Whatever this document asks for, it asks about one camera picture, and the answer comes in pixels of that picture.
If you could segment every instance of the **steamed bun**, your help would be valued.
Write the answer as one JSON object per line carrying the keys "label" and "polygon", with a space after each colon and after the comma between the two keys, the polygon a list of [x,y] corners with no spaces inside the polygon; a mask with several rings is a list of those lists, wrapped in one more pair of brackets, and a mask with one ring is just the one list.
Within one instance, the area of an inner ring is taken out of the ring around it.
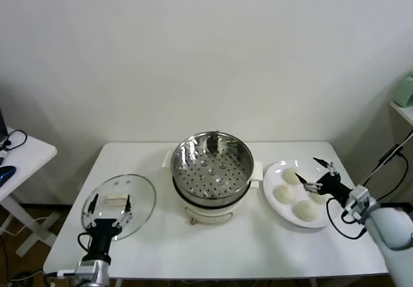
{"label": "steamed bun", "polygon": [[308,195],[310,196],[310,198],[314,201],[317,202],[318,204],[326,204],[327,201],[332,197],[329,193],[326,195],[319,195],[318,193],[308,193]]}
{"label": "steamed bun", "polygon": [[274,197],[283,204],[290,204],[296,200],[296,192],[288,185],[280,185],[274,189]]}
{"label": "steamed bun", "polygon": [[285,169],[284,172],[283,172],[284,180],[286,182],[290,183],[291,185],[299,184],[299,179],[298,179],[296,173],[298,173],[298,171],[295,168]]}
{"label": "steamed bun", "polygon": [[304,200],[295,205],[294,213],[304,221],[314,221],[319,216],[319,208],[310,200]]}

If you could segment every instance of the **glass lid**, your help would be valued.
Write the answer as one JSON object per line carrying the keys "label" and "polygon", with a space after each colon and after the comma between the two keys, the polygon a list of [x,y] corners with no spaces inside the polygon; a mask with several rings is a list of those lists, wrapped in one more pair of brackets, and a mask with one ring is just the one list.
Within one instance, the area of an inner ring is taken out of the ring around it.
{"label": "glass lid", "polygon": [[137,232],[149,219],[156,203],[155,188],[141,175],[115,176],[88,197],[82,209],[83,228],[94,219],[117,219],[122,232],[113,238],[124,239]]}

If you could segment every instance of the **blue mouse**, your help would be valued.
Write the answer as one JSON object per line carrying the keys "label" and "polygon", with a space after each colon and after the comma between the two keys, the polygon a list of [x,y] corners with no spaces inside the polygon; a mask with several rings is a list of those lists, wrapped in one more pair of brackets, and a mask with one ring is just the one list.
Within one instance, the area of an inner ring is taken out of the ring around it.
{"label": "blue mouse", "polygon": [[0,168],[0,187],[15,174],[15,166],[2,166]]}

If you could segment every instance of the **green object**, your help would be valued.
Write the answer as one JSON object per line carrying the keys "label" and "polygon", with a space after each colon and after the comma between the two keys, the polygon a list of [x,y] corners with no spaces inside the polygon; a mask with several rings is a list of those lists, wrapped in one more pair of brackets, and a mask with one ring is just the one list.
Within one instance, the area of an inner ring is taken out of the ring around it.
{"label": "green object", "polygon": [[402,108],[413,105],[413,75],[402,80],[393,94],[393,101]]}

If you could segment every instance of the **white plate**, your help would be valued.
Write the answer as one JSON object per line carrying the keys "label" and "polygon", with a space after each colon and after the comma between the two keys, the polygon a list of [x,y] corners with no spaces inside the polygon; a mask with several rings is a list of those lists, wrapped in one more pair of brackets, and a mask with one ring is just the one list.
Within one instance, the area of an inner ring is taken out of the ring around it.
{"label": "white plate", "polygon": [[[265,172],[264,175],[264,193],[265,197],[269,201],[270,205],[275,209],[275,211],[284,217],[286,220],[296,224],[298,226],[307,227],[307,228],[322,228],[330,224],[330,221],[327,216],[327,211],[325,204],[321,205],[314,202],[304,190],[303,185],[296,184],[292,185],[287,183],[283,178],[283,172],[286,169],[295,168],[299,175],[302,175],[304,179],[308,182],[316,182],[320,179],[326,172],[327,169],[322,168],[318,163],[313,160],[308,161],[298,161],[298,160],[282,160],[278,163],[274,163],[270,168]],[[296,191],[297,199],[292,204],[283,204],[280,203],[274,197],[274,189],[279,185],[289,185]],[[302,200],[311,200],[316,206],[319,207],[320,215],[315,221],[303,221],[298,218],[292,211],[294,205]],[[331,218],[333,219],[341,211],[341,207],[337,202],[332,202],[328,205],[330,210]]]}

